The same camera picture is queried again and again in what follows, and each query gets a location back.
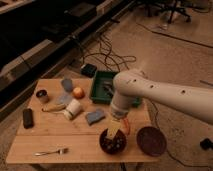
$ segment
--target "green bowl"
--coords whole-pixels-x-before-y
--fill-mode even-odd
[[[110,104],[112,98],[103,89],[104,82],[113,82],[113,78],[117,72],[112,71],[97,71],[93,78],[92,87],[90,90],[90,99],[96,104]],[[142,102],[141,98],[135,98],[132,103],[133,107],[138,107]]]

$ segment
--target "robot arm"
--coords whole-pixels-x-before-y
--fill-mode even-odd
[[[136,69],[120,72],[113,84],[110,108],[117,119],[126,117],[135,97],[144,97],[213,124],[213,90],[150,81]]]

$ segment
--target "wooden table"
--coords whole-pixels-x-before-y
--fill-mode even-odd
[[[125,150],[116,155],[104,153],[99,146],[99,135],[107,128],[109,121],[109,105],[93,104],[89,99],[92,80],[73,79],[74,86],[80,86],[85,90],[86,96],[80,102],[84,112],[73,121],[69,121],[63,114],[44,113],[43,105],[36,98],[35,93],[40,89],[46,89],[51,101],[59,97],[63,92],[61,79],[41,79],[29,102],[29,108],[33,110],[34,127],[24,129],[21,123],[15,139],[7,156],[8,164],[38,164],[38,163],[120,163],[120,162],[153,162],[158,158],[145,155],[138,148],[136,134],[144,126],[150,126],[150,118],[145,103],[138,108],[133,108],[128,115],[131,124],[131,133],[127,136]],[[85,115],[87,112],[102,108],[107,113],[107,118],[92,126],[87,124]],[[40,151],[54,151],[68,147],[69,153],[64,155],[51,154],[46,156],[34,156]]]

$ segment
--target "dark bowl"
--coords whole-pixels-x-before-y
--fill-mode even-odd
[[[144,127],[138,131],[137,143],[147,155],[158,157],[166,151],[167,142],[163,133],[154,127]]]
[[[108,154],[117,154],[126,147],[126,136],[121,130],[118,130],[113,140],[107,139],[107,129],[100,135],[99,144],[101,149]]]

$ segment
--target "floor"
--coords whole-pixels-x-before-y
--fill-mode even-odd
[[[198,15],[190,11],[192,20],[196,16],[196,29],[193,29],[194,35],[199,35],[193,40],[189,35],[188,39],[193,41],[202,41],[204,44],[213,42],[213,12]],[[211,20],[203,20],[203,17],[209,17]],[[134,55],[137,62],[130,64],[130,68],[139,68],[143,70],[151,80],[168,82],[174,84],[182,84],[188,86],[197,86],[204,88],[213,88],[211,86],[200,83],[205,80],[213,83],[213,49],[202,47],[196,44],[168,38],[159,34],[154,34],[150,29],[150,25],[146,22],[149,19],[152,25],[156,23],[157,17],[147,18],[144,16],[142,9],[137,8],[134,12],[127,12],[120,18],[119,24],[113,24],[105,35],[109,38],[113,45],[113,50],[119,55]],[[172,33],[181,34],[180,21],[172,25]],[[200,27],[205,26],[205,32],[200,34]],[[98,44],[92,42],[87,46],[90,52],[98,51]],[[94,58],[88,58],[87,62],[94,63],[99,69],[105,69],[104,65],[96,61]],[[80,75],[71,71],[74,67],[65,67],[55,77],[79,77]],[[9,147],[13,141],[15,132],[21,120],[21,111],[27,106],[28,101],[17,108],[4,122],[0,124],[0,170],[29,170],[34,169],[29,165],[6,165],[5,157]],[[154,124],[155,108],[151,103],[149,105],[150,116]],[[156,104],[159,116],[158,124],[165,134],[168,142],[168,150],[182,163],[190,166],[200,167],[184,167],[179,162],[169,157],[165,153],[160,157],[157,163],[144,163],[137,165],[136,163],[126,164],[127,170],[173,170],[173,171],[207,171],[208,167],[213,167],[213,151],[203,151],[199,143],[208,137],[213,140],[213,127],[196,120],[192,117],[184,115],[178,111],[172,110],[165,106]],[[120,170],[117,164],[75,164],[75,165],[44,165],[49,170]]]

